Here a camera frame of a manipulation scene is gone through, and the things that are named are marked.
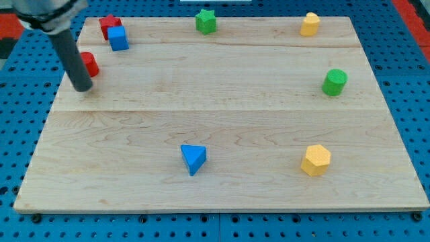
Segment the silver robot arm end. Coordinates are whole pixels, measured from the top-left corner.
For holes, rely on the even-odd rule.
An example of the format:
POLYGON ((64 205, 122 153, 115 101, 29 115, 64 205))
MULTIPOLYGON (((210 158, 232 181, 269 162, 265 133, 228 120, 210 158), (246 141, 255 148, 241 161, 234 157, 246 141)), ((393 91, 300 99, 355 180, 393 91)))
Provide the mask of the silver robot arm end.
POLYGON ((55 35, 70 28, 71 20, 88 7, 88 1, 12 0, 11 5, 25 29, 55 35))

